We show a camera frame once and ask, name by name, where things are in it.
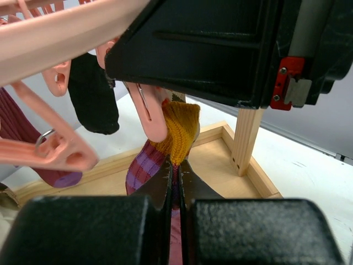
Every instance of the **wooden base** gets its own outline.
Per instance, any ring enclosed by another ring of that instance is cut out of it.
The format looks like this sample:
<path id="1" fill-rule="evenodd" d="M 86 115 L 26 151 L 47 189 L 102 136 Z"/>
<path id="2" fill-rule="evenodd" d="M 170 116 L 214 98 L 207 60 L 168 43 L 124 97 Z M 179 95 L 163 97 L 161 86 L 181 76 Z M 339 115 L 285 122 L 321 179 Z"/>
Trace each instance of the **wooden base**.
<path id="1" fill-rule="evenodd" d="M 256 160 L 250 158 L 246 175 L 239 177 L 234 169 L 232 151 L 234 132 L 226 122 L 201 129 L 189 155 L 190 164 L 208 185 L 225 198 L 281 198 Z M 126 195 L 125 177 L 139 149 L 101 160 L 85 172 L 81 182 L 69 188 L 56 189 L 36 181 L 15 190 L 20 205 L 42 195 Z"/>

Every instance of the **metal clip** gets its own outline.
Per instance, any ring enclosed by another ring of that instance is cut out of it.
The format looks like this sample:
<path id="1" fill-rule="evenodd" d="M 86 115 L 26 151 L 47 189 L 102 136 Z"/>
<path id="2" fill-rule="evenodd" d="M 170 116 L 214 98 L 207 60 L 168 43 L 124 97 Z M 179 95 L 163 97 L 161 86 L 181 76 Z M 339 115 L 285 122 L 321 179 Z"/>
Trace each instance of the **metal clip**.
<path id="1" fill-rule="evenodd" d="M 47 132 L 41 134 L 41 135 L 38 137 L 37 141 L 35 142 L 35 149 L 34 149 L 34 152 L 36 153 L 36 155 L 38 155 L 38 156 L 40 156 L 40 157 L 46 157 L 46 156 L 48 155 L 47 153 L 41 153 L 41 152 L 39 151 L 39 146 L 42 144 L 43 139 L 44 139 L 45 137 L 47 137 L 48 135 L 50 135 L 50 134 L 52 134 L 52 133 L 54 133 L 54 132 L 55 132 L 55 130 L 54 130 L 54 129 L 51 129 L 50 131 L 47 131 Z"/>

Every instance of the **black sock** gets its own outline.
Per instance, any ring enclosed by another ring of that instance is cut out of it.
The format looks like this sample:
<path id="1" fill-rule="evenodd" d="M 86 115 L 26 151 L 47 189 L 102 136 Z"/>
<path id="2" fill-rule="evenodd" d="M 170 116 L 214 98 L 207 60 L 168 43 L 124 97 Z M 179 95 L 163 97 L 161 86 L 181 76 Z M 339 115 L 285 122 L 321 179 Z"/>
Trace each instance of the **black sock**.
<path id="1" fill-rule="evenodd" d="M 119 129 L 110 83 L 96 56 L 86 53 L 72 59 L 68 92 L 79 122 L 93 133 L 108 135 Z"/>

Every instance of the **wooden post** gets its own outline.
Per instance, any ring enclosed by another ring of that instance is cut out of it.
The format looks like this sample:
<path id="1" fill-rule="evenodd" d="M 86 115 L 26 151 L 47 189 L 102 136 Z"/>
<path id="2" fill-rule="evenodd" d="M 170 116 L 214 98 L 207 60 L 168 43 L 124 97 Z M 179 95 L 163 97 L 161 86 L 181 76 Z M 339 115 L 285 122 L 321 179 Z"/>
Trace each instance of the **wooden post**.
<path id="1" fill-rule="evenodd" d="M 240 177 L 247 173 L 263 113 L 263 109 L 239 110 L 231 162 Z"/>

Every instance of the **yellow knitted sock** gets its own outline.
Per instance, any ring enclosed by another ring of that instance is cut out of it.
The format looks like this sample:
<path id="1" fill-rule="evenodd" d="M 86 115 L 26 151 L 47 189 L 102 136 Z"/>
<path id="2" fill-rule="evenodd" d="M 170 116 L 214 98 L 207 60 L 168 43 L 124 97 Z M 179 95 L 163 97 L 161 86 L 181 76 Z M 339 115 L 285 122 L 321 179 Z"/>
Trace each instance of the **yellow knitted sock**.
<path id="1" fill-rule="evenodd" d="M 170 161 L 180 165 L 187 156 L 199 125 L 200 106 L 182 102 L 169 102 L 163 107 L 167 138 L 151 144 L 164 155 L 170 154 Z"/>

